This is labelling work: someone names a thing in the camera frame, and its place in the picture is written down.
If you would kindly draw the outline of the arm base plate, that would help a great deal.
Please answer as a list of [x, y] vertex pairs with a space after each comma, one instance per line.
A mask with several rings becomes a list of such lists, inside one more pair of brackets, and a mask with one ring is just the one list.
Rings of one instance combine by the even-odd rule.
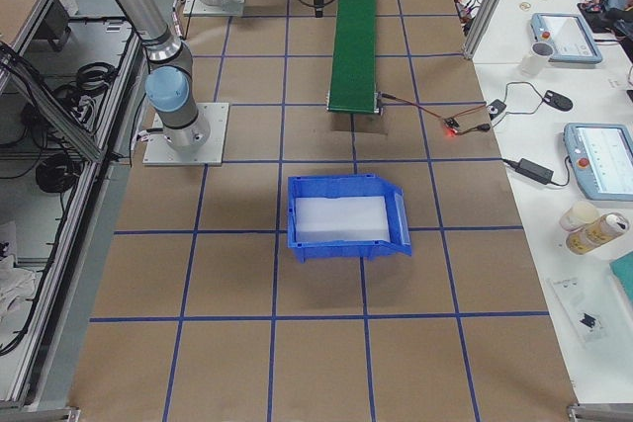
[[188, 17], [241, 17], [245, 0], [186, 0], [183, 13]]
[[164, 128], [158, 114], [148, 136], [143, 164], [148, 166], [221, 166], [229, 103], [198, 103], [197, 120], [182, 129]]

